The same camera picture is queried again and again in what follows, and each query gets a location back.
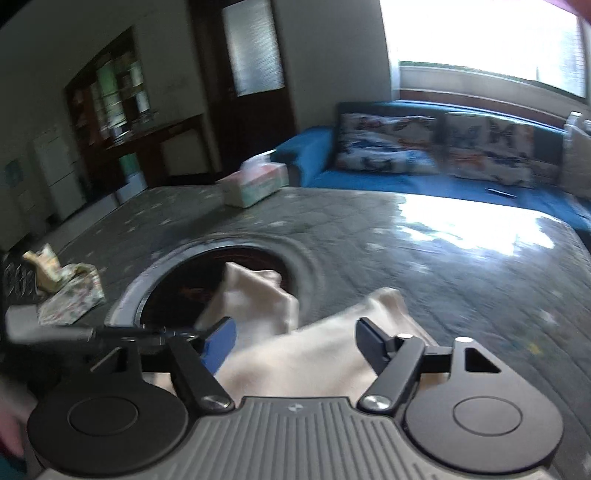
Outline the cream knit garment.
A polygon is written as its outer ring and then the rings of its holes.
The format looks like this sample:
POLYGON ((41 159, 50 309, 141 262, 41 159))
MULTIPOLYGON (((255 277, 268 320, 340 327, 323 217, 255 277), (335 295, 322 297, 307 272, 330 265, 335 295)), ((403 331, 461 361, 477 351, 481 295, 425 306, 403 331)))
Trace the cream knit garment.
POLYGON ((356 401, 376 375, 356 347, 356 321, 370 318, 388 335, 434 339, 409 314, 401 292, 381 288, 335 315, 301 327, 300 304, 273 270, 228 262, 221 286, 191 323, 224 316, 238 324, 236 344, 215 377, 235 402, 245 396, 339 397, 356 401))

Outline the floral storage bag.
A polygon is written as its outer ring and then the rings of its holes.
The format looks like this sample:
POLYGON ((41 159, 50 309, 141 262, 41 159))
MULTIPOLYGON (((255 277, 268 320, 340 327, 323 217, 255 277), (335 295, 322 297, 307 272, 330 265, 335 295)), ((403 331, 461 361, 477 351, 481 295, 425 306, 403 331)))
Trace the floral storage bag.
POLYGON ((22 258, 34 267, 37 287, 47 294, 38 308, 43 326, 69 326, 105 301, 97 268, 86 263, 62 266, 46 243, 37 252, 27 251, 22 258))

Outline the white refrigerator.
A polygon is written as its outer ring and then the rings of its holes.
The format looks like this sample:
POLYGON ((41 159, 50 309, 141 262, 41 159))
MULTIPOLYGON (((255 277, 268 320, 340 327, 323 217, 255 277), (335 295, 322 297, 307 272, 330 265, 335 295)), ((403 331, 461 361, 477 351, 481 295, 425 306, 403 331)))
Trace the white refrigerator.
POLYGON ((49 126, 32 141, 35 158, 60 221, 86 203, 70 149, 58 124, 49 126))

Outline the dark wooden cabinet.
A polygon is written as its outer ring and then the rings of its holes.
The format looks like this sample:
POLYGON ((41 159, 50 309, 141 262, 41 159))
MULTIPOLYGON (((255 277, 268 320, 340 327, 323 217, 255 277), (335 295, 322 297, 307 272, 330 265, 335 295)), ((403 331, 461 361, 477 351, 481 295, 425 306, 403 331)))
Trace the dark wooden cabinet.
POLYGON ((204 115, 156 119, 126 29, 65 86, 64 99, 82 160, 82 191, 97 200, 139 174, 148 188, 208 184, 214 162, 204 115))

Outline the tissue box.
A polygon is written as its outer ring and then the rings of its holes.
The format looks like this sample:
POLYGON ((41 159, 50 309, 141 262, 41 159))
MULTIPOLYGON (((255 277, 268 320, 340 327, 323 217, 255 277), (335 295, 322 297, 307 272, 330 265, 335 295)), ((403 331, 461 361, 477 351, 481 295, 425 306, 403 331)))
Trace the tissue box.
POLYGON ((270 152, 245 160, 239 169, 217 181, 225 205, 246 209, 287 186, 287 166, 271 162, 270 152))

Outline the left butterfly cushion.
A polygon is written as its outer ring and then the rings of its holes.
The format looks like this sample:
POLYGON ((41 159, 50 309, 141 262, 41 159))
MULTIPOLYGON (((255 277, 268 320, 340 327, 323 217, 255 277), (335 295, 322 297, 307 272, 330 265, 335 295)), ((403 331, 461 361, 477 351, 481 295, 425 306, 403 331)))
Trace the left butterfly cushion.
POLYGON ((436 119, 345 113, 339 119, 335 167, 382 174, 433 175, 436 119))

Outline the butterfly cushion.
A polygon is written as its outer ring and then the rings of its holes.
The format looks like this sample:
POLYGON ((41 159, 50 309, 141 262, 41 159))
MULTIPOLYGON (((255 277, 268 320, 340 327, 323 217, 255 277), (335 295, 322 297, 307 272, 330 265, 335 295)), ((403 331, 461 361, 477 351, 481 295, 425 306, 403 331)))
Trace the butterfly cushion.
POLYGON ((524 122, 477 113, 445 116, 447 160, 456 177, 531 188, 534 127, 524 122))
POLYGON ((345 113, 339 119, 335 167, 382 174, 433 175, 436 119, 345 113))

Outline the blue sofa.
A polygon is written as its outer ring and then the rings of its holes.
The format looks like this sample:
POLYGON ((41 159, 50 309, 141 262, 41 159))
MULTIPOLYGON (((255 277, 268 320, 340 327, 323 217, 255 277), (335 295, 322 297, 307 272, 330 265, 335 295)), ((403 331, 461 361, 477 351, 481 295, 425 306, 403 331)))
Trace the blue sofa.
POLYGON ((432 157, 439 172, 431 175, 388 174, 342 170, 335 166, 339 124, 317 126, 283 142, 271 154, 274 162, 287 165, 290 185, 420 194, 520 207, 539 211, 570 225, 586 247, 590 246, 590 202, 572 197, 559 187, 565 131, 539 122, 526 121, 533 129, 533 187, 503 186, 492 180, 455 177, 446 142, 445 115, 450 112, 490 115, 490 110, 458 105, 406 101, 346 102, 337 116, 370 114, 387 117, 428 116, 436 120, 432 157))

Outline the right butterfly cushion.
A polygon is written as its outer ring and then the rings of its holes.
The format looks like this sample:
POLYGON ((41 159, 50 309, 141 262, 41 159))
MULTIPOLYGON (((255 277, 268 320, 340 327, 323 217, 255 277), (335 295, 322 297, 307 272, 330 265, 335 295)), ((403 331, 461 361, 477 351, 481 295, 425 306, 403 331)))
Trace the right butterfly cushion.
POLYGON ((524 122, 477 113, 445 116, 447 160, 456 177, 531 188, 534 127, 524 122))

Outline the dark door with glass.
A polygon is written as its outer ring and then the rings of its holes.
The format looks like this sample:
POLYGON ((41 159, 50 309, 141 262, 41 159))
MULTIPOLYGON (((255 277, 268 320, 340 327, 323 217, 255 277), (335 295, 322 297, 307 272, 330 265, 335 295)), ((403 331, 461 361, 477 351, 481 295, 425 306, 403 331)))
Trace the dark door with glass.
POLYGON ((187 3, 221 171, 296 135, 270 0, 187 3))

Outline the grey pillow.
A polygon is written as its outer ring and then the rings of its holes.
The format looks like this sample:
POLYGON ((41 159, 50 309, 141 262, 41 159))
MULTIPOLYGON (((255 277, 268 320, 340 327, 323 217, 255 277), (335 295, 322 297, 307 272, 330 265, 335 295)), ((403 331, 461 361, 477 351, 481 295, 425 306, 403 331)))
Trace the grey pillow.
POLYGON ((591 138, 590 120, 573 111, 566 120, 560 187, 583 199, 590 199, 591 138))

